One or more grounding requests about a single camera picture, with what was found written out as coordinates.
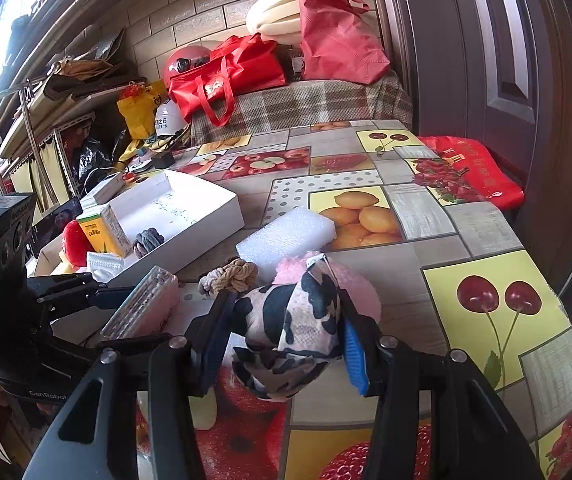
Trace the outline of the yellow shopping bag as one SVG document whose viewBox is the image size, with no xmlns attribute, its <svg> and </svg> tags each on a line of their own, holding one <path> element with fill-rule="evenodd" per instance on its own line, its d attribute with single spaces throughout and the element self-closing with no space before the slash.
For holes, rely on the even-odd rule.
<svg viewBox="0 0 572 480">
<path fill-rule="evenodd" d="M 131 81 L 123 89 L 117 106 L 132 140 L 146 140 L 155 132 L 156 110 L 167 96 L 161 79 L 151 84 Z"/>
</svg>

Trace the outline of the yellow green juice carton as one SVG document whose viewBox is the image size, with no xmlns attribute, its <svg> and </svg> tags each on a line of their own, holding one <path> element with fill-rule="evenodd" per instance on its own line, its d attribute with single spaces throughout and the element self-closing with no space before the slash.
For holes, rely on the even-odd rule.
<svg viewBox="0 0 572 480">
<path fill-rule="evenodd" d="M 131 252 L 131 242 L 109 204 L 83 211 L 77 216 L 77 222 L 94 252 L 113 254 L 120 258 L 126 258 Z"/>
</svg>

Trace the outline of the red helmet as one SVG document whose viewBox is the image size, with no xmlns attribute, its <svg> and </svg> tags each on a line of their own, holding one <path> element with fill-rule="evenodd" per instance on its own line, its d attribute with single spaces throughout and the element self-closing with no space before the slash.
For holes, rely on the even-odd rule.
<svg viewBox="0 0 572 480">
<path fill-rule="evenodd" d="M 198 67 L 209 61 L 210 50 L 201 44 L 176 49 L 162 63 L 162 80 L 167 88 L 170 88 L 172 81 L 193 81 Z"/>
</svg>

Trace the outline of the black charger block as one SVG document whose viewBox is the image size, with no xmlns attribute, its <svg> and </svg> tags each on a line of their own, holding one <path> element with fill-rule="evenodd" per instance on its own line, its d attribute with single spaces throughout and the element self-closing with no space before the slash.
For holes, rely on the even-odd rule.
<svg viewBox="0 0 572 480">
<path fill-rule="evenodd" d="M 154 169 L 167 169 L 175 164 L 175 158 L 172 151 L 163 151 L 156 153 L 150 159 L 152 162 L 152 168 Z"/>
</svg>

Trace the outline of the white foam block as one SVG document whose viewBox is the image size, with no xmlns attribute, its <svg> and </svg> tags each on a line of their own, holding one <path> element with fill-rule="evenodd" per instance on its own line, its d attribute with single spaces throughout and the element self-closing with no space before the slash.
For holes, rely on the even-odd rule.
<svg viewBox="0 0 572 480">
<path fill-rule="evenodd" d="M 295 208 L 239 242 L 239 258 L 254 263 L 260 283 L 273 281 L 284 258 L 317 252 L 336 237 L 335 223 L 307 208 Z"/>
</svg>

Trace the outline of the white shallow cardboard box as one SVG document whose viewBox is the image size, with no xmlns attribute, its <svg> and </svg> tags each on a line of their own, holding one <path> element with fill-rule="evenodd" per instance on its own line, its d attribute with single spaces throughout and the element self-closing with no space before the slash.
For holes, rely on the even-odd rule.
<svg viewBox="0 0 572 480">
<path fill-rule="evenodd" d="M 214 246 L 244 226 L 237 195 L 207 180 L 166 170 L 134 185 L 108 203 L 83 211 L 81 223 L 91 225 L 100 250 L 109 247 L 102 239 L 102 214 L 117 223 L 129 243 L 146 229 L 155 229 L 164 242 L 137 257 L 130 252 L 122 258 L 120 272 L 100 281 L 110 286 L 134 286 L 153 267 L 179 272 Z"/>
</svg>

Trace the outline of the white face mask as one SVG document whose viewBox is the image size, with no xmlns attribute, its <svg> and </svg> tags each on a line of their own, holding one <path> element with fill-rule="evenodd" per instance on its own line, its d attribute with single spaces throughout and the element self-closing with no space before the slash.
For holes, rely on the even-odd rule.
<svg viewBox="0 0 572 480">
<path fill-rule="evenodd" d="M 95 281 L 107 284 L 126 267 L 126 260 L 109 252 L 88 252 L 86 267 Z"/>
</svg>

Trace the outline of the red tote bag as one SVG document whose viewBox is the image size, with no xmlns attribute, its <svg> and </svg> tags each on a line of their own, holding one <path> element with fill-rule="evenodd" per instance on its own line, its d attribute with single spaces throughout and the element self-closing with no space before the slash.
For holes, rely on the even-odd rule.
<svg viewBox="0 0 572 480">
<path fill-rule="evenodd" d="M 238 96 L 286 84 L 277 47 L 260 34 L 231 36 L 196 67 L 181 72 L 180 58 L 169 61 L 164 75 L 168 96 L 189 124 L 196 112 L 203 112 L 211 125 L 225 126 Z"/>
</svg>

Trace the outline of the clear pink plastic case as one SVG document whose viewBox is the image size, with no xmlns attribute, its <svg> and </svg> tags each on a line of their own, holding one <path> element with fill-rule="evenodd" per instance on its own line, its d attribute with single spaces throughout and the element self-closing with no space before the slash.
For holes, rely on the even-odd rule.
<svg viewBox="0 0 572 480">
<path fill-rule="evenodd" d="M 100 341 L 160 334 L 180 303 L 176 276 L 154 266 L 100 331 Z"/>
</svg>

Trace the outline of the grey blue scrunchie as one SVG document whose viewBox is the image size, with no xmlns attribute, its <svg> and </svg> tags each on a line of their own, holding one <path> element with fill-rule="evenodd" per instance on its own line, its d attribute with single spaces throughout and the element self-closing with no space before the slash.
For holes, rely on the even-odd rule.
<svg viewBox="0 0 572 480">
<path fill-rule="evenodd" d="M 141 259 L 162 244 L 164 244 L 164 236 L 155 228 L 148 228 L 136 234 L 133 251 L 137 258 Z"/>
</svg>

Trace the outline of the plaid cloth covered bench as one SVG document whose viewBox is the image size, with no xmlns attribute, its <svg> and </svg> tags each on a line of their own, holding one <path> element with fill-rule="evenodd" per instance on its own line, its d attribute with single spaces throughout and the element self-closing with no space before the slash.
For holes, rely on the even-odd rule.
<svg viewBox="0 0 572 480">
<path fill-rule="evenodd" d="M 214 126 L 198 110 L 190 125 L 190 144 L 358 119 L 394 119 L 412 127 L 412 100 L 396 73 L 368 86 L 342 80 L 308 80 L 243 94 L 235 99 L 233 115 L 222 127 Z"/>
</svg>

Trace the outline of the cow pattern fabric pouch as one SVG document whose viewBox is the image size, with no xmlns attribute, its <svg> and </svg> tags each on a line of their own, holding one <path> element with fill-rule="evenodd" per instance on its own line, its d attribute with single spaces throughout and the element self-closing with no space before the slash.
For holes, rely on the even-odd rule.
<svg viewBox="0 0 572 480">
<path fill-rule="evenodd" d="M 232 371 L 262 401 L 284 402 L 339 360 L 340 286 L 327 258 L 307 260 L 294 284 L 269 284 L 236 300 Z"/>
</svg>

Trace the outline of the red fabric bag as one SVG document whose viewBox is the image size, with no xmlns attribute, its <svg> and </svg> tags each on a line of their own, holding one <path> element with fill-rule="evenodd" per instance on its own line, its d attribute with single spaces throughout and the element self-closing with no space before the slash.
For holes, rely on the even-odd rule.
<svg viewBox="0 0 572 480">
<path fill-rule="evenodd" d="M 302 76 L 374 84 L 390 70 L 382 44 L 363 20 L 363 0 L 299 0 Z"/>
</svg>

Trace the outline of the metal shelf rack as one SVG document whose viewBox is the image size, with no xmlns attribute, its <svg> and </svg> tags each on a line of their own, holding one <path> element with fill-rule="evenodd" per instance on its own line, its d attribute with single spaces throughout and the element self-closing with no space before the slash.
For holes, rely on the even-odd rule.
<svg viewBox="0 0 572 480">
<path fill-rule="evenodd" d="M 36 93 L 27 104 L 27 118 L 24 114 L 13 121 L 0 146 L 1 159 L 18 162 L 26 157 L 36 162 L 41 158 L 41 145 L 53 131 L 66 128 L 68 122 L 78 119 L 101 106 L 103 98 L 117 99 L 119 92 L 132 81 L 131 74 L 114 73 L 110 77 L 93 77 L 81 80 L 73 76 L 52 75 L 43 80 L 28 80 L 16 91 L 26 90 Z"/>
</svg>

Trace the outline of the red printed plastic bag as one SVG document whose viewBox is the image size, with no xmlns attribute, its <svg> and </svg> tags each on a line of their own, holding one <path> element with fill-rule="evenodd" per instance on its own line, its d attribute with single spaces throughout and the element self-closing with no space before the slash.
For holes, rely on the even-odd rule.
<svg viewBox="0 0 572 480">
<path fill-rule="evenodd" d="M 518 208 L 522 189 L 495 162 L 478 141 L 458 136 L 421 136 L 438 158 L 418 160 L 417 182 L 435 190 L 447 203 L 487 200 L 501 210 Z"/>
</svg>

